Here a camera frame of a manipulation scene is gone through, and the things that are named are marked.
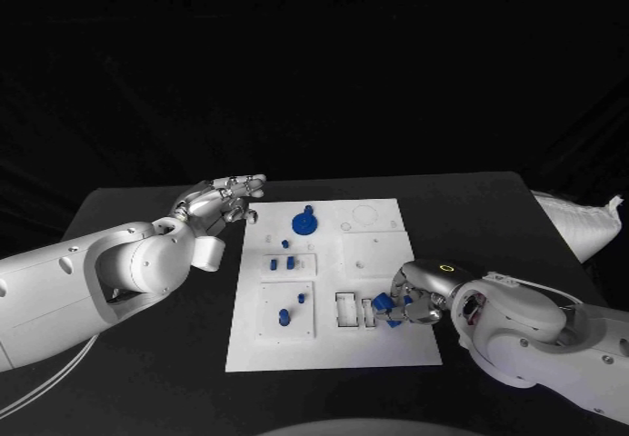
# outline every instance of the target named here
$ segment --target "blue object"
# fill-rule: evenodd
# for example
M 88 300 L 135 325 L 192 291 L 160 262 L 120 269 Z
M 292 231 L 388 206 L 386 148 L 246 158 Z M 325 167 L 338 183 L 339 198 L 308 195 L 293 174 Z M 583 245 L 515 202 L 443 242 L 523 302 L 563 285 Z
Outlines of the blue object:
M 286 309 L 282 309 L 279 311 L 279 325 L 282 327 L 286 327 L 292 323 L 292 316 L 289 315 L 289 311 Z
M 312 214 L 312 206 L 308 205 L 305 212 L 293 218 L 293 231 L 303 236 L 312 234 L 318 230 L 318 219 Z
M 383 293 L 373 301 L 374 307 L 377 308 L 377 311 L 381 311 L 383 309 L 393 309 L 396 307 L 394 300 L 387 295 L 387 293 Z M 387 321 L 390 324 L 390 327 L 397 327 L 403 322 L 401 321 Z

